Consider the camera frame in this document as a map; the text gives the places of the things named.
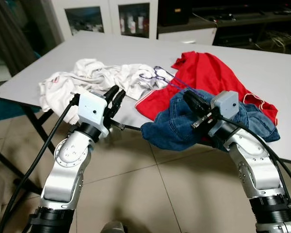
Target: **denim fabric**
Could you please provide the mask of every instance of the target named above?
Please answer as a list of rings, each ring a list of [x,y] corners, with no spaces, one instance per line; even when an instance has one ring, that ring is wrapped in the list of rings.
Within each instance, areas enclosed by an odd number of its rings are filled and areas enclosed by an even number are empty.
[[[225,150],[221,142],[210,142],[207,140],[208,136],[199,130],[193,132],[191,125],[197,121],[197,116],[193,114],[183,99],[183,93],[186,90],[174,95],[170,100],[169,109],[158,113],[153,123],[145,123],[141,127],[143,138],[166,150],[181,151],[196,143],[215,145],[216,148]],[[210,103],[214,96],[203,90],[196,90],[196,93],[207,103]],[[266,142],[276,141],[280,138],[272,121],[253,104],[240,102],[239,112],[232,120],[241,122]]]

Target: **pile of clothes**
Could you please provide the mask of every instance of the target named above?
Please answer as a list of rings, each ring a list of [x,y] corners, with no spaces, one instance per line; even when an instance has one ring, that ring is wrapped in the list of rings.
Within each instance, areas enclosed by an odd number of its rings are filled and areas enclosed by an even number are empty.
[[[81,59],[72,72],[57,72],[39,84],[40,104],[43,111],[52,109],[60,115],[75,93],[91,89],[106,91],[118,85],[127,96],[137,100],[138,112],[154,121],[141,127],[144,139],[162,149],[184,150],[195,143],[207,144],[201,132],[192,131],[191,124],[197,116],[183,100],[184,91],[193,88],[210,103],[214,95],[232,90],[238,92],[240,102],[240,110],[233,120],[266,142],[280,138],[275,106],[248,91],[217,57],[209,53],[185,52],[172,68],[178,70],[175,77],[161,67],[106,66],[96,59]],[[64,120],[77,123],[77,106],[70,109]]]

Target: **white cabinet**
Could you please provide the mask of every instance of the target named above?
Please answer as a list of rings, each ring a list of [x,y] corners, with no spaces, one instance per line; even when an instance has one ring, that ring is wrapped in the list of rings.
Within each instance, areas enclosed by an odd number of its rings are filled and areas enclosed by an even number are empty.
[[[216,28],[206,28],[175,33],[161,33],[159,40],[178,41],[185,44],[212,45]]]
[[[114,34],[156,39],[158,0],[109,0]]]
[[[79,30],[112,33],[107,0],[51,0],[51,3],[62,41]]]
[[[156,39],[158,0],[51,0],[62,41],[79,30]]]

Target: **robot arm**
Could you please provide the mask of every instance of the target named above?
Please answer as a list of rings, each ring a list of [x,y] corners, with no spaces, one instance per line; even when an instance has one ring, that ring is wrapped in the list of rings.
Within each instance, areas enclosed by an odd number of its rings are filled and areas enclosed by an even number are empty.
[[[55,149],[55,162],[41,194],[41,206],[30,216],[32,233],[69,232],[91,152],[100,136],[108,136],[111,118],[125,96],[123,90],[113,99],[118,90],[114,86],[103,96],[89,92],[80,95],[81,125]]]
[[[200,119],[192,127],[205,130],[223,142],[238,168],[238,175],[255,214],[258,233],[291,233],[291,202],[287,199],[277,167],[267,149],[249,132],[215,116],[234,117],[238,93],[222,92],[208,106],[192,91],[184,99]]]

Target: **red shirt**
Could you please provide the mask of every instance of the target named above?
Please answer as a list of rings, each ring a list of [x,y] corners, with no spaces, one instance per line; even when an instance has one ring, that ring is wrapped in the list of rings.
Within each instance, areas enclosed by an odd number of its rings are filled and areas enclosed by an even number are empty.
[[[221,91],[238,92],[239,101],[256,105],[275,125],[278,110],[274,105],[261,100],[248,91],[237,79],[233,71],[221,60],[209,53],[184,52],[172,65],[178,70],[176,77],[170,83],[181,89],[188,86],[202,89],[217,95]],[[166,88],[150,92],[139,100],[135,108],[142,115],[154,120],[156,115],[169,107],[169,100],[180,90],[172,85]]]

